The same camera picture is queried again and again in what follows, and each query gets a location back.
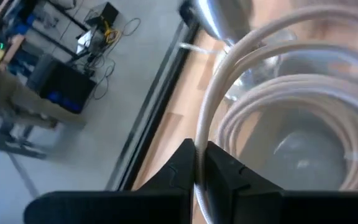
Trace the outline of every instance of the wooden floor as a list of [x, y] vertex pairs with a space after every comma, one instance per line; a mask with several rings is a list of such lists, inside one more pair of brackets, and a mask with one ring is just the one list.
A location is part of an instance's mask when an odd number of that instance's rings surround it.
[[[289, 0], [255, 0], [254, 12], [257, 17], [253, 18], [252, 24], [255, 27], [261, 26], [290, 12], [291, 9]], [[355, 40], [355, 35], [358, 35], [353, 31], [344, 32], [341, 28], [336, 27], [334, 32], [327, 32], [322, 29], [318, 32], [311, 32], [307, 27], [310, 26], [303, 23], [292, 26], [291, 29], [297, 34], [298, 38], [333, 39], [337, 40], [336, 42], [358, 48], [358, 42], [349, 42], [349, 40]], [[198, 34], [195, 45], [209, 50], [221, 50], [223, 48], [222, 42], [214, 40], [203, 30]], [[133, 189], [138, 189], [146, 183], [167, 162], [185, 138], [194, 139], [200, 105], [212, 76], [214, 59], [215, 55], [213, 54], [205, 55], [198, 52], [192, 52], [188, 57]], [[227, 105], [222, 102], [215, 114], [210, 138], [213, 138], [215, 127], [226, 111]], [[246, 127], [242, 132], [244, 140], [251, 133], [258, 117], [258, 114], [255, 114], [244, 125]], [[196, 200], [193, 207], [193, 223], [205, 223]]]

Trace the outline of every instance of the electronic device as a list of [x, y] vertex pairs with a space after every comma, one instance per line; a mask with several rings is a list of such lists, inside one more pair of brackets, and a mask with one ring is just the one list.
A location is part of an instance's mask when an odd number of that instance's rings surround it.
[[96, 83], [63, 62], [44, 55], [35, 66], [27, 86], [66, 110], [79, 114]]

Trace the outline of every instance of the coiled cable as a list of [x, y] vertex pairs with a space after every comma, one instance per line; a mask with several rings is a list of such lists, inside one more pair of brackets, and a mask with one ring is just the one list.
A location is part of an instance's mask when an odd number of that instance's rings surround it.
[[[293, 50], [329, 50], [358, 64], [358, 52], [337, 45], [315, 41], [291, 41], [268, 45], [251, 53], [258, 42], [289, 25], [310, 19], [334, 17], [358, 23], [358, 9], [342, 6], [315, 6], [296, 10], [290, 15], [251, 31], [240, 40], [222, 61], [206, 90], [197, 125], [195, 192], [207, 223], [213, 223], [206, 203], [204, 152], [209, 128], [225, 92], [243, 71], [257, 62]], [[345, 153], [358, 153], [358, 82], [319, 74], [288, 75], [269, 80], [248, 91], [228, 111], [218, 131], [218, 144], [236, 156], [235, 140], [241, 124], [253, 112], [269, 106], [304, 108], [319, 116], [337, 134]], [[348, 173], [340, 190], [358, 189], [358, 161], [347, 163]]]

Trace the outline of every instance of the cable coil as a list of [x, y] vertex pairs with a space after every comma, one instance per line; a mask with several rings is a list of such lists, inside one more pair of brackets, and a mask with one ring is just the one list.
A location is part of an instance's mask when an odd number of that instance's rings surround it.
[[[358, 64], [358, 52], [322, 41], [289, 41], [268, 45], [253, 52], [253, 46], [280, 29], [310, 19], [334, 17], [358, 23], [358, 9], [342, 6], [315, 6], [294, 13], [253, 30], [242, 38], [222, 61], [206, 90], [197, 125], [195, 192], [207, 223], [213, 223], [204, 182], [204, 152], [208, 133], [224, 94], [247, 69], [269, 57], [295, 50], [328, 50]], [[255, 111], [271, 106], [306, 109], [320, 117], [338, 136], [346, 154], [358, 154], [358, 82], [345, 77], [320, 74], [280, 76], [249, 90], [235, 102], [218, 129], [218, 142], [224, 150], [236, 156], [236, 139], [243, 122]], [[358, 190], [358, 161], [347, 163], [347, 175], [340, 190]]]

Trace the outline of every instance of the black box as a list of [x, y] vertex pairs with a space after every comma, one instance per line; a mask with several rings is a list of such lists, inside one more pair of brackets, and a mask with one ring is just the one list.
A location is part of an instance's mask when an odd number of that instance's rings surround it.
[[104, 27], [104, 21], [107, 21], [109, 27], [111, 27], [114, 24], [117, 15], [118, 10], [109, 2], [106, 2], [90, 9], [85, 17], [85, 22], [91, 27]]
[[44, 55], [26, 85], [41, 98], [79, 114], [96, 83], [51, 55]]

